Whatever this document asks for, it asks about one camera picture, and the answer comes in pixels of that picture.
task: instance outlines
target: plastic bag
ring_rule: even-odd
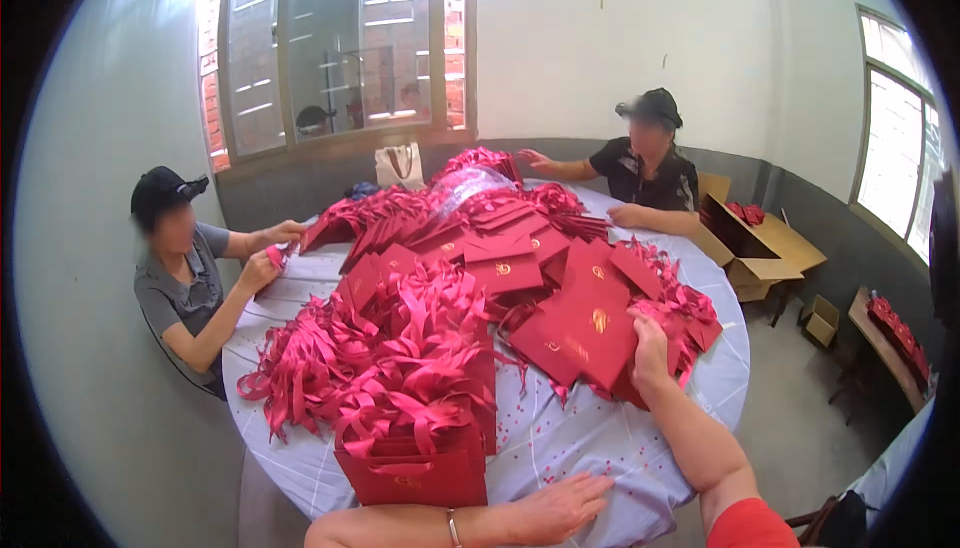
[[[468,167],[444,175],[434,183],[431,191],[446,195],[436,212],[439,218],[445,219],[471,196],[488,190],[504,189],[518,192],[517,185],[499,172],[487,167]]]

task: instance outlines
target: window frame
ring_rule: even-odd
[[[218,88],[230,87],[230,4],[221,0],[217,32],[217,50],[221,55],[217,77]],[[276,0],[277,81],[280,93],[280,114],[286,142],[253,154],[240,156],[234,143],[233,104],[230,92],[220,92],[223,144],[229,157],[229,168],[215,173],[218,182],[246,179],[264,171],[281,169],[296,163],[315,160],[337,160],[373,153],[384,146],[416,142],[422,148],[445,144],[473,144],[476,141],[476,0],[464,0],[465,116],[463,129],[448,128],[447,80],[445,57],[445,0],[428,0],[428,45],[430,50],[430,121],[397,126],[355,129],[297,142],[294,115],[291,110],[290,72],[288,69],[289,32],[283,14],[289,0]]]
[[[856,24],[857,28],[860,31],[860,48],[863,56],[863,128],[860,133],[860,152],[857,156],[856,163],[856,174],[853,177],[853,186],[850,189],[849,202],[847,203],[849,209],[859,216],[861,219],[866,221],[872,228],[880,232],[890,243],[896,246],[901,253],[903,253],[910,263],[916,267],[922,274],[925,276],[930,272],[930,266],[924,262],[924,259],[921,258],[920,254],[913,249],[908,242],[910,237],[910,232],[913,230],[914,220],[917,217],[917,207],[920,202],[920,193],[923,188],[924,183],[924,165],[927,158],[927,109],[926,106],[929,106],[930,109],[937,110],[937,102],[933,98],[933,94],[920,85],[917,81],[909,78],[905,74],[901,73],[899,70],[891,67],[890,65],[873,58],[872,56],[867,55],[867,38],[866,33],[863,28],[863,16],[867,16],[872,19],[876,19],[886,25],[894,27],[898,30],[901,30],[906,33],[906,29],[901,24],[893,21],[887,15],[873,10],[869,6],[864,6],[863,4],[857,3],[855,5],[856,11]],[[919,100],[919,116],[920,116],[920,134],[919,134],[919,162],[917,168],[917,187],[914,188],[913,193],[913,205],[910,208],[910,218],[907,221],[906,232],[901,237],[896,233],[887,223],[885,223],[880,217],[875,215],[873,211],[864,206],[858,201],[860,194],[860,185],[863,182],[863,174],[867,165],[867,153],[868,145],[870,143],[870,122],[871,122],[871,109],[872,109],[872,88],[871,88],[871,73],[876,71],[877,73],[893,80],[897,84],[900,84],[913,94],[915,94]]]

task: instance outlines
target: white tote bag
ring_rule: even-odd
[[[400,184],[408,190],[424,188],[420,148],[417,142],[407,146],[381,147],[373,155],[376,161],[376,183],[381,188]]]

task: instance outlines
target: white tablecloth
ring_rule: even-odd
[[[606,216],[619,201],[591,190],[571,187],[588,212]],[[615,228],[617,239],[634,233]],[[721,268],[686,238],[637,231],[638,239],[653,242],[679,259],[679,280],[713,300],[723,334],[697,360],[686,393],[715,420],[737,427],[750,377],[750,344],[743,314]],[[354,491],[333,457],[333,435],[310,434],[287,427],[289,443],[269,428],[262,401],[237,395],[236,380],[256,369],[258,348],[272,326],[293,319],[312,294],[326,298],[339,281],[337,271],[350,249],[347,243],[326,245],[302,257],[294,256],[282,278],[274,281],[246,311],[223,347],[223,380],[230,411],[250,452],[270,478],[309,518],[356,506]],[[510,354],[510,349],[497,346]],[[513,501],[580,471],[606,472],[616,480],[609,507],[593,525],[564,545],[630,546],[651,542],[676,529],[672,511],[694,497],[672,458],[651,414],[624,402],[607,402],[577,383],[564,410],[546,376],[531,366],[527,391],[515,367],[499,366],[496,377],[497,422],[502,423],[501,448],[486,463],[490,504]]]

